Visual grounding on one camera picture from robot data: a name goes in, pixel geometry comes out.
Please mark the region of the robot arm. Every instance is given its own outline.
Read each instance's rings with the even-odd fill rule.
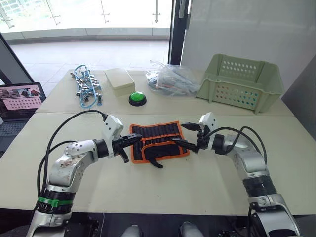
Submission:
[[[63,237],[85,169],[103,157],[121,155],[124,163],[128,162],[123,148],[139,141],[142,136],[129,134],[122,137],[123,124],[112,115],[107,116],[104,123],[103,139],[74,142],[55,162],[46,189],[37,201],[27,237],[42,236],[43,232],[47,236]]]
[[[251,142],[240,136],[230,152],[236,136],[213,134],[205,139],[206,134],[218,128],[212,113],[203,115],[199,124],[185,123],[183,127],[198,131],[197,144],[181,139],[173,139],[179,146],[198,153],[199,149],[215,150],[215,153],[229,156],[248,193],[248,202],[255,212],[252,223],[261,237],[289,237],[300,234],[295,219],[291,215],[281,194],[274,187],[264,158],[256,151]]]

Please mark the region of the white plastic box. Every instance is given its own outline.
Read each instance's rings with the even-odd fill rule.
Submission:
[[[135,82],[124,68],[113,68],[105,71],[116,97],[135,92]]]

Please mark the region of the white wall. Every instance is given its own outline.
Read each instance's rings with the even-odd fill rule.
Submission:
[[[224,53],[275,63],[287,90],[316,54],[315,0],[193,0],[182,64]]]
[[[282,97],[298,121],[316,140],[316,56]]]

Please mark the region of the black cable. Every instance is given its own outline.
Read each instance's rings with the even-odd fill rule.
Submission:
[[[265,164],[267,164],[267,151],[266,151],[266,147],[265,147],[265,145],[263,144],[263,141],[262,141],[261,137],[260,137],[259,134],[258,134],[254,129],[252,129],[251,127],[244,126],[244,128],[246,128],[246,129],[252,131],[252,132],[256,135],[256,137],[258,138],[258,140],[259,140],[259,142],[260,142],[260,144],[261,144],[261,147],[262,147],[263,158],[264,158],[264,160],[265,160]]]
[[[71,143],[71,142],[75,142],[75,141],[64,141],[61,143],[58,143],[57,145],[55,145],[53,148],[51,148],[49,150],[49,153],[51,153],[52,151],[54,151],[57,147],[65,144],[65,143]],[[45,161],[45,156],[43,157],[43,159],[41,159],[40,163],[39,163],[39,169],[38,169],[38,177],[37,177],[37,189],[38,189],[38,197],[40,196],[40,174],[41,174],[41,170],[43,168],[43,164]]]
[[[214,133],[216,133],[218,131],[231,130],[231,131],[237,132],[238,134],[237,134],[235,140],[233,141],[232,145],[226,150],[226,154],[233,150],[233,148],[236,145],[240,135],[243,135],[246,139],[248,139],[251,142],[251,144],[255,147],[257,152],[261,153],[259,148],[257,147],[257,145],[253,142],[253,140],[242,132],[244,129],[248,129],[248,130],[252,131],[256,135],[257,139],[259,140],[259,142],[261,144],[262,150],[263,150],[264,162],[265,162],[265,164],[267,164],[267,151],[266,151],[265,145],[264,145],[261,137],[259,136],[259,134],[254,129],[252,129],[251,127],[243,126],[240,130],[237,130],[237,129],[234,129],[234,128],[231,128],[231,127],[220,127],[220,128],[217,128],[217,129],[213,130],[212,132],[209,132],[208,134],[206,134],[203,137],[203,140],[207,139],[208,137],[210,137],[211,135],[213,135]],[[251,207],[250,206],[249,206],[249,210],[248,210],[247,237],[251,237]]]
[[[225,216],[225,219],[226,219],[226,221],[228,222],[228,224],[234,229],[234,231],[235,231],[238,235],[240,235],[241,237],[245,237],[245,236],[237,229],[236,225],[234,224],[234,221],[230,222],[227,216]]]
[[[249,206],[248,210],[248,224],[247,224],[247,237],[251,237],[251,207]]]
[[[82,111],[82,112],[79,112],[73,116],[71,116],[70,118],[66,119],[56,130],[55,132],[53,133],[53,135],[51,136],[49,142],[48,142],[48,145],[47,145],[47,149],[46,149],[46,154],[45,154],[45,160],[44,160],[44,176],[43,176],[43,186],[42,186],[42,189],[41,189],[41,195],[44,194],[44,191],[45,191],[45,187],[46,187],[46,182],[47,182],[47,170],[48,170],[48,156],[49,156],[49,150],[50,150],[50,146],[51,144],[53,143],[53,140],[56,136],[56,134],[59,132],[59,130],[66,124],[68,123],[70,120],[72,120],[73,118],[79,116],[79,115],[82,115],[82,114],[85,114],[85,113],[90,113],[90,112],[96,112],[96,113],[99,113],[102,115],[103,117],[103,121],[106,120],[107,118],[107,114],[99,111],[99,110],[85,110],[85,111]]]
[[[210,137],[211,135],[213,135],[214,133],[218,132],[218,131],[221,131],[221,130],[230,130],[230,131],[234,131],[234,132],[237,132],[239,133],[240,130],[238,129],[235,129],[235,128],[232,128],[232,127],[220,127],[220,128],[217,128],[209,133],[207,133],[203,138],[202,138],[202,141],[205,140],[206,138]],[[251,144],[254,146],[254,148],[256,149],[257,152],[261,153],[258,146],[254,143],[254,141],[249,137],[247,136],[246,134],[244,134],[243,132],[240,133],[242,136],[244,136],[246,139],[249,140],[249,142],[251,142]]]
[[[267,151],[266,151],[266,147],[265,147],[265,145],[263,144],[263,141],[262,141],[261,137],[259,136],[259,134],[258,134],[254,129],[252,129],[251,127],[247,127],[247,126],[244,126],[244,127],[242,127],[242,128],[239,130],[239,132],[238,132],[238,134],[237,134],[237,136],[236,136],[234,142],[233,142],[232,145],[227,149],[226,154],[229,153],[229,152],[231,152],[231,151],[233,150],[233,148],[234,148],[234,146],[236,145],[236,143],[237,143],[237,141],[238,141],[240,135],[242,135],[242,131],[243,131],[244,129],[248,129],[248,130],[252,131],[252,132],[256,135],[256,137],[258,138],[258,140],[259,140],[259,142],[260,142],[260,144],[261,144],[261,147],[262,147],[262,151],[263,151],[263,159],[264,159],[264,161],[265,161],[265,164],[267,164]]]

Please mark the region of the orange-trimmed pouch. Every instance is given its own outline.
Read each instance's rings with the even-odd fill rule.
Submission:
[[[150,126],[132,124],[130,133],[143,136],[139,142],[131,147],[133,163],[151,163],[157,168],[163,168],[157,160],[189,155],[189,150],[179,147],[171,141],[172,138],[184,139],[179,121]]]

